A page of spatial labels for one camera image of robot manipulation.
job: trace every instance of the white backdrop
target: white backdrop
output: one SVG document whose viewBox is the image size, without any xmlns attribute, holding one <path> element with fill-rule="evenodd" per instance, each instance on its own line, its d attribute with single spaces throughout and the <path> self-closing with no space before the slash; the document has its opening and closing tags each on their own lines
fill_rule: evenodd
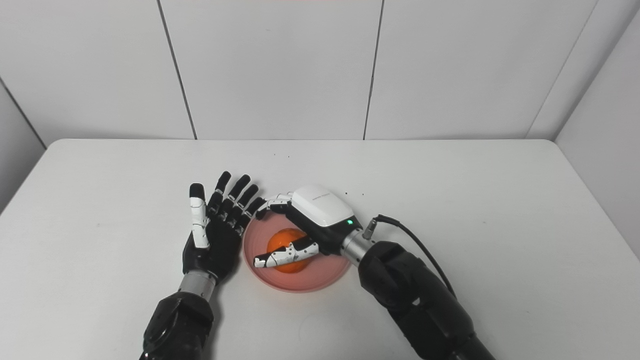
<svg viewBox="0 0 640 360">
<path fill-rule="evenodd" d="M 0 76 L 44 142 L 193 138 L 156 3 L 2 0 Z"/>
<path fill-rule="evenodd" d="M 557 144 L 640 257 L 639 64 L 636 15 Z"/>
<path fill-rule="evenodd" d="M 0 213 L 43 152 L 0 82 Z"/>
<path fill-rule="evenodd" d="M 637 0 L 161 0 L 200 138 L 553 138 Z M 45 143 L 193 138 L 154 0 L 4 0 Z"/>
</svg>

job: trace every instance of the robotic finger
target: robotic finger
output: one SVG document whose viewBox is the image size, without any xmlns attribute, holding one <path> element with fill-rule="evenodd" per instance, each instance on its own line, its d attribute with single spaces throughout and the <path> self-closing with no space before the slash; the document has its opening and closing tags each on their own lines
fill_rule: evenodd
<svg viewBox="0 0 640 360">
<path fill-rule="evenodd" d="M 204 202 L 204 187 L 202 184 L 193 183 L 189 188 L 189 201 L 191 203 L 191 231 L 193 241 L 198 249 L 209 247 L 209 239 L 205 228 L 209 223 L 207 206 Z"/>
<path fill-rule="evenodd" d="M 308 259 L 319 253 L 320 247 L 318 244 L 310 237 L 305 236 L 290 242 L 289 246 L 279 247 L 273 252 L 256 256 L 253 259 L 253 266 L 256 268 L 271 268 Z"/>
<path fill-rule="evenodd" d="M 267 211 L 284 214 L 308 236 L 254 257 L 253 265 L 257 268 L 301 261 L 320 252 L 341 255 L 347 248 L 344 241 L 350 241 L 352 236 L 349 235 L 355 235 L 356 230 L 362 229 L 353 210 L 319 185 L 304 186 L 268 199 L 259 208 L 256 218 L 264 218 Z"/>
</svg>

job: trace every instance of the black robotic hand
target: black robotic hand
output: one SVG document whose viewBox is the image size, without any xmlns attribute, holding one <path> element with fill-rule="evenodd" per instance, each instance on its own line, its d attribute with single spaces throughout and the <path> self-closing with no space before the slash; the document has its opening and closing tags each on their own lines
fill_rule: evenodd
<svg viewBox="0 0 640 360">
<path fill-rule="evenodd" d="M 216 190 L 206 205 L 201 184 L 192 184 L 189 189 L 193 229 L 182 253 L 184 274 L 201 270 L 211 274 L 220 283 L 236 264 L 244 230 L 264 200 L 258 197 L 246 206 L 258 192 L 255 184 L 249 186 L 238 199 L 251 181 L 249 175 L 243 175 L 224 197 L 230 178 L 231 174 L 226 171 L 220 176 Z"/>
<path fill-rule="evenodd" d="M 209 301 L 214 287 L 224 280 L 238 259 L 242 234 L 255 211 L 264 203 L 241 177 L 225 197 L 231 174 L 224 172 L 209 203 L 204 187 L 192 184 L 191 234 L 182 252 L 184 277 L 177 293 L 161 300 L 144 333 L 141 360 L 199 360 L 213 324 Z"/>
</svg>

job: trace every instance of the pink bowl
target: pink bowl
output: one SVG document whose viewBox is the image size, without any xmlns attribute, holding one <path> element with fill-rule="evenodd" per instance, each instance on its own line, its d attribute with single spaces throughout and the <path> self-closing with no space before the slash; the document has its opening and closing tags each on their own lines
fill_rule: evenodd
<svg viewBox="0 0 640 360">
<path fill-rule="evenodd" d="M 268 213 L 264 219 L 254 219 L 249 223 L 244 232 L 244 260 L 258 279 L 278 290 L 306 293 L 323 289 L 344 275 L 349 268 L 349 261 L 336 255 L 316 255 L 304 270 L 293 274 L 273 268 L 253 267 L 253 258 L 267 252 L 269 239 L 278 231 L 289 227 L 298 228 L 284 215 L 274 213 Z"/>
</svg>

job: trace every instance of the robotic hand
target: robotic hand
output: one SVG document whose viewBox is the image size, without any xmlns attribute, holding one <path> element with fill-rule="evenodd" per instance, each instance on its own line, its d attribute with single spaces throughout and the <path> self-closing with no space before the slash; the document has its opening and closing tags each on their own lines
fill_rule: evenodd
<svg viewBox="0 0 640 360">
<path fill-rule="evenodd" d="M 231 174 L 224 172 L 209 203 L 204 187 L 192 184 L 192 232 L 182 253 L 182 283 L 177 293 L 161 300 L 144 334 L 140 360 L 199 360 L 211 331 L 213 314 L 209 301 L 216 284 L 233 269 L 242 234 L 255 211 L 264 204 L 260 197 L 248 207 L 258 192 L 249 186 L 248 175 L 241 177 L 229 194 L 225 187 Z"/>
<path fill-rule="evenodd" d="M 397 220 L 379 215 L 363 229 L 347 204 L 317 185 L 268 199 L 256 218 L 262 219 L 267 211 L 284 214 L 307 236 L 256 256 L 255 267 L 284 265 L 320 252 L 345 256 L 358 268 L 360 285 L 389 311 L 421 358 L 495 360 L 477 338 L 471 317 L 456 300 L 435 259 Z M 378 222 L 398 226 L 409 234 L 434 264 L 442 281 L 402 246 L 373 240 Z"/>
</svg>

